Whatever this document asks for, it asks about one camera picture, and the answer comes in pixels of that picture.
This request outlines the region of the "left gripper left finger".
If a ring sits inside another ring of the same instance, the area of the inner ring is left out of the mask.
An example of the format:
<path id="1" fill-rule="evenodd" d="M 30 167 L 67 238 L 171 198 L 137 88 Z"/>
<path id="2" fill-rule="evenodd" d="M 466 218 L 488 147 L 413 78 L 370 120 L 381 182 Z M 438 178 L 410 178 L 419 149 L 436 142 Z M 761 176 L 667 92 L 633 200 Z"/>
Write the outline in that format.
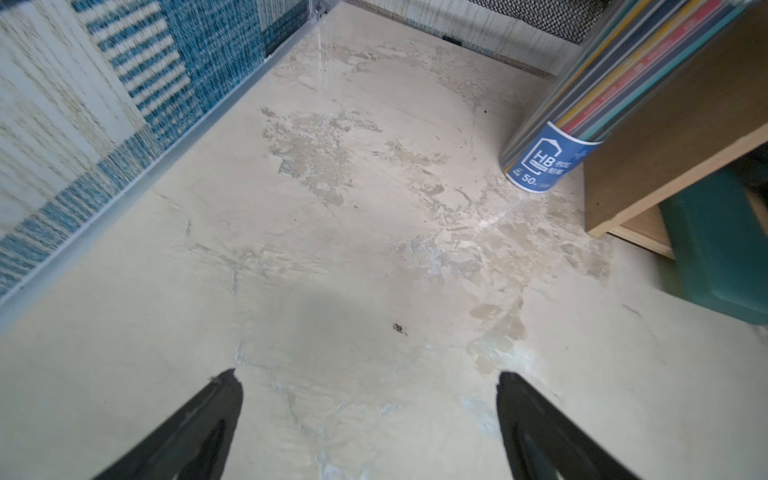
<path id="1" fill-rule="evenodd" d="M 228 369 L 210 382 L 98 479 L 220 479 L 244 399 Z"/>

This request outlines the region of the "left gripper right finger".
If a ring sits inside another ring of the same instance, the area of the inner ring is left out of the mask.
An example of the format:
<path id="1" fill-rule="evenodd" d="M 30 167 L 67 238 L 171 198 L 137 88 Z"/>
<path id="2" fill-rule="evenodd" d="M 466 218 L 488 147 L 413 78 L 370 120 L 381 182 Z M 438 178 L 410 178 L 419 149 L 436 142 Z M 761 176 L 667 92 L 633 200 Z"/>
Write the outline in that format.
<path id="1" fill-rule="evenodd" d="M 636 477 L 521 375 L 500 374 L 496 406 L 515 479 Z"/>

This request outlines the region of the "dark green pencil case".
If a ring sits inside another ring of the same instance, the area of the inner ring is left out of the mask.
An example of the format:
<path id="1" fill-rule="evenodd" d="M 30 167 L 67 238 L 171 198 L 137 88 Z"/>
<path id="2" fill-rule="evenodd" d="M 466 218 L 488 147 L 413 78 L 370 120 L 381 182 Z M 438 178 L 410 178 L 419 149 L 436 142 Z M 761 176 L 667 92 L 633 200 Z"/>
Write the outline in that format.
<path id="1" fill-rule="evenodd" d="M 738 177 L 720 169 L 660 204 L 684 296 L 767 324 L 767 235 Z"/>

